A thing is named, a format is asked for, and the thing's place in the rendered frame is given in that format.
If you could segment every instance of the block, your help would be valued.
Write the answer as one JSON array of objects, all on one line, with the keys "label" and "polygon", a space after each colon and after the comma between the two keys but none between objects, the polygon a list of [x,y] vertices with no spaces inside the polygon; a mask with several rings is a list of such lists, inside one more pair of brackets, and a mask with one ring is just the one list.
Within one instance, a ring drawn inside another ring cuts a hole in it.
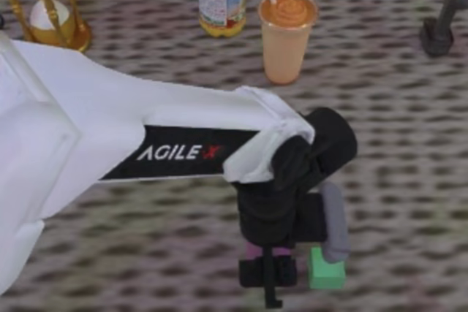
[{"label": "block", "polygon": [[310,289],[343,289],[346,281],[344,262],[327,263],[323,259],[321,247],[313,247],[309,252]]}]

